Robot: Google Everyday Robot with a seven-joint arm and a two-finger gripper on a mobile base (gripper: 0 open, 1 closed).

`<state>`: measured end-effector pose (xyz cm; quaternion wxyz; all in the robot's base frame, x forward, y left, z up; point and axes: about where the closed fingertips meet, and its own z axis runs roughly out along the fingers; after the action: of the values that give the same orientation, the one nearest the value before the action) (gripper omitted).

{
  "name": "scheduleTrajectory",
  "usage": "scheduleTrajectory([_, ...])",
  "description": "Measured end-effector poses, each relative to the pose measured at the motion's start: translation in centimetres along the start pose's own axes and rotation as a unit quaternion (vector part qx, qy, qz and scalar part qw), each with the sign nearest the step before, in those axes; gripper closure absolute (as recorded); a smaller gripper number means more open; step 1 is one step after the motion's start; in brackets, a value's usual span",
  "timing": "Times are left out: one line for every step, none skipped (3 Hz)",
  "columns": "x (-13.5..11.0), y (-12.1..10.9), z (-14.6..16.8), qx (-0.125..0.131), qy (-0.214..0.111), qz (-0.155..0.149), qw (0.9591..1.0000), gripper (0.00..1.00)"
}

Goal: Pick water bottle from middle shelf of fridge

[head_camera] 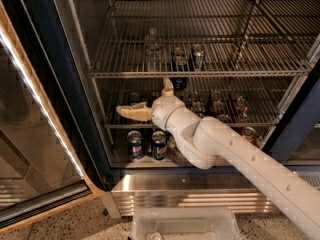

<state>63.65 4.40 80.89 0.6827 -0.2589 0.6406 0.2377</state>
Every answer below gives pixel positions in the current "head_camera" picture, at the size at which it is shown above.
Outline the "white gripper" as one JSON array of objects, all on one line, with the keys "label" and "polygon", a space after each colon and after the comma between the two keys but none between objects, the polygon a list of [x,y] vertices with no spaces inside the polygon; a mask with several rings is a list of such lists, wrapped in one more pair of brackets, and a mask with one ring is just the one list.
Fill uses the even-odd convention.
[{"label": "white gripper", "polygon": [[161,97],[156,99],[152,108],[146,102],[137,103],[131,106],[120,105],[116,112],[127,119],[146,122],[152,118],[153,123],[163,131],[171,131],[173,128],[181,129],[183,124],[173,117],[176,110],[184,107],[184,103],[174,95],[174,87],[167,77],[163,79]]}]

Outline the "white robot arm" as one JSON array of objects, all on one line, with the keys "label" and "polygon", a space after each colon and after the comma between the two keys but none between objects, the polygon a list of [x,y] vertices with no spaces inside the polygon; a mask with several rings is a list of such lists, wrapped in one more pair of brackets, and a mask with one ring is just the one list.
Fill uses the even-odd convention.
[{"label": "white robot arm", "polygon": [[310,240],[320,240],[320,190],[300,178],[214,117],[201,118],[174,95],[169,78],[161,96],[145,102],[120,105],[119,115],[152,121],[169,132],[182,155],[194,166],[209,169],[224,158],[262,192]]}]

